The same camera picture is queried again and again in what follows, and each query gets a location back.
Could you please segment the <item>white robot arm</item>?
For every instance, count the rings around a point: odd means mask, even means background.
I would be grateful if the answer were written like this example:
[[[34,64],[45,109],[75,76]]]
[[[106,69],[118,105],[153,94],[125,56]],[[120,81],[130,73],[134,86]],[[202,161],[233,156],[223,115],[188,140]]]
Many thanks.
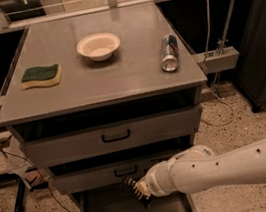
[[[141,198],[174,192],[198,193],[228,185],[266,183],[266,139],[216,155],[195,145],[159,162],[138,180],[134,194]]]

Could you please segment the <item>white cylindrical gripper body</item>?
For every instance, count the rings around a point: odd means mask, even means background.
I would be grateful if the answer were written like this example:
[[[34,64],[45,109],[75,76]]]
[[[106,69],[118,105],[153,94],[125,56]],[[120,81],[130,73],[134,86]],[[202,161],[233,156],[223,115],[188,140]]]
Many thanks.
[[[154,196],[168,196],[176,191],[168,162],[153,165],[145,175],[146,186]]]

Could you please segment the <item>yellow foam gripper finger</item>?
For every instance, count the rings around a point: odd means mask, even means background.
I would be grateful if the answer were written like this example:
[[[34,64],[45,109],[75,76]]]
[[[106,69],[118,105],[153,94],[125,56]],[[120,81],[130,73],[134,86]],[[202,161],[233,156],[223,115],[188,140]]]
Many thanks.
[[[138,181],[136,184],[136,188],[138,189],[138,193],[139,193],[140,197],[144,197],[144,196],[150,197],[151,192],[148,189],[148,186],[146,186],[145,181],[143,181],[143,180]]]

